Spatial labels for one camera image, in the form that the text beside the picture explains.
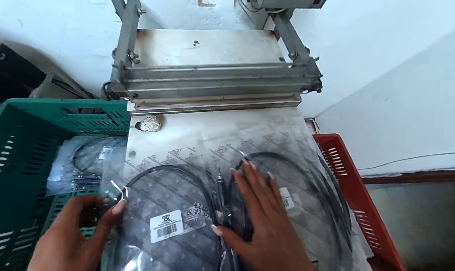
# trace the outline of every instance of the plastic bag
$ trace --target plastic bag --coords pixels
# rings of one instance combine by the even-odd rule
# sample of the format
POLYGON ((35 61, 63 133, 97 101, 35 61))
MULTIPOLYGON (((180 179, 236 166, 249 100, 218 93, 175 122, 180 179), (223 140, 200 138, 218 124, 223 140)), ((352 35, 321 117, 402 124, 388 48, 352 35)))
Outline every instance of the plastic bag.
POLYGON ((127 137, 77 136, 58 149, 47 179, 47 195, 99 188, 104 146, 126 146, 127 137))
POLYGON ((217 269, 226 253, 210 227, 214 179, 196 149, 153 154, 140 165, 125 151, 112 148, 104 163, 102 194, 111 204, 128 200, 108 270, 217 269))
POLYGON ((242 171, 242 158, 253 161, 266 178, 268 171, 276 177, 291 224, 310 259, 319 262, 319 270, 351 270, 349 209, 313 142, 305 124, 283 120, 257 123, 206 140, 211 154, 204 156, 205 164, 229 176, 225 195, 229 219, 224 223, 246 241, 252 237, 253 226, 230 177, 231 168, 242 171))

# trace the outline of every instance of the woman's right hand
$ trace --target woman's right hand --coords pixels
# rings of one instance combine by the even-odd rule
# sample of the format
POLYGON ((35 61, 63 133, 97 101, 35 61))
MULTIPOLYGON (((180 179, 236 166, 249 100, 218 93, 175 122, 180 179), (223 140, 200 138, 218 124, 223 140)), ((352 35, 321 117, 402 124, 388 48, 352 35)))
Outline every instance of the woman's right hand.
POLYGON ((256 165, 245 159, 243 170, 246 178, 237 170, 233 170, 232 174, 254 226, 252 241, 245 242, 223 226, 212 225, 214 232, 223 237, 225 243, 257 271, 313 271, 314 265, 304 252, 284 210, 274 176, 268 172, 271 183, 268 186, 256 165))

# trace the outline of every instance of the hand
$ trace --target hand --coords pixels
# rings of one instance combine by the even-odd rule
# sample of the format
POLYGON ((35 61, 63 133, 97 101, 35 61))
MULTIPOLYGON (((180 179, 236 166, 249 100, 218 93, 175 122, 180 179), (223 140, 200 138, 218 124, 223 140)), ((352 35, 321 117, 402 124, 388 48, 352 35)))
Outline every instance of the hand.
POLYGON ((223 226, 212 225, 214 232, 257 271, 313 271, 314 265, 286 215, 274 176, 268 172, 269 187, 253 162, 243 159, 243 170, 250 186, 237 170, 232 174, 252 219, 252 241, 245 242, 223 226))
POLYGON ((126 203, 121 200, 112 206, 97 223, 90 240, 86 240, 80 227, 95 225, 102 208, 102 197, 87 194, 71 198, 37 242, 27 271, 95 271, 107 233, 120 218, 126 203))

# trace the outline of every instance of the barcode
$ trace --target barcode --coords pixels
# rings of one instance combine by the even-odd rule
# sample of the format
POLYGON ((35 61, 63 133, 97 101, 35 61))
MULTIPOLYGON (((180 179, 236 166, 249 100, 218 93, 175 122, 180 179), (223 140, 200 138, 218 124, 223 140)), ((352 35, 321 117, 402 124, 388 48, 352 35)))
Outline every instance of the barcode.
POLYGON ((177 231, 177 224, 172 224, 172 225, 164 227, 162 229, 158 229, 157 238, 170 234, 170 233, 173 233, 173 232, 176 232, 176 231, 177 231))
POLYGON ((200 223, 197 218, 184 221, 184 230, 198 226, 200 223))

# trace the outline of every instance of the finger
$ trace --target finger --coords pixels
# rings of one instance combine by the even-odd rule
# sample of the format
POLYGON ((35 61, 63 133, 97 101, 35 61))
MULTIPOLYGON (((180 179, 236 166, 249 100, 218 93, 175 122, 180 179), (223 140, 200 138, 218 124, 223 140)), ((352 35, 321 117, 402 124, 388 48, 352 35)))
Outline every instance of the finger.
POLYGON ((269 215, 272 212, 272 207, 269 203, 269 200, 267 199, 266 193, 264 193, 264 189, 261 187, 260 182, 258 181, 258 177, 256 176, 256 171, 259 170, 256 168, 256 165, 253 161, 250 161, 248 163, 245 159, 243 159, 243 169, 249 181, 249 184, 251 184, 252 191, 259 200, 262 210, 266 215, 269 215))
POLYGON ((267 172, 269 175, 269 182, 271 183, 271 188, 272 188, 272 193, 274 194, 274 197, 278 201, 278 205, 281 208, 281 210, 284 209, 284 203, 283 203, 283 197, 281 197, 281 193, 279 192, 279 186, 278 183, 276 182, 276 178, 274 178, 274 175, 271 172, 267 172))
POLYGON ((71 198, 57 215, 52 226, 68 225, 78 228, 80 226, 80 214, 84 208, 89 207, 101 208, 102 196, 99 194, 86 194, 71 198))
POLYGON ((242 198, 244 199, 244 203, 246 204, 246 208, 248 209, 249 216, 251 217, 252 223, 254 226, 260 225, 261 223, 265 222, 265 215, 262 211, 262 208, 259 204, 258 199, 254 192, 252 192, 251 187, 249 187, 248 183, 244 179, 244 177, 239 173, 237 170, 232 170, 232 175, 234 176, 234 180, 236 180, 237 187, 239 188, 239 192, 241 193, 242 198))
POLYGON ((255 165, 252 165, 254 168, 254 174, 256 175, 256 179, 259 182, 260 187, 264 191, 264 194, 266 195, 266 199, 268 203, 265 205, 265 212, 272 212, 273 210, 279 210, 279 203, 274 197, 274 194, 272 192, 272 189, 267 185, 266 179, 263 177, 263 175, 260 173, 258 169, 255 169, 255 165))
POLYGON ((113 225, 115 225, 121 217, 122 210, 127 204, 127 200, 120 200, 116 205, 110 207, 110 209, 102 216, 99 223, 96 226, 96 230, 92 234, 92 237, 87 242, 89 248, 92 251, 92 256, 102 255, 104 245, 107 239, 107 234, 113 225))
POLYGON ((211 225, 214 233, 222 237, 224 242, 230 246, 239 256, 243 258, 249 258, 251 245, 245 242, 239 235, 224 226, 211 225))

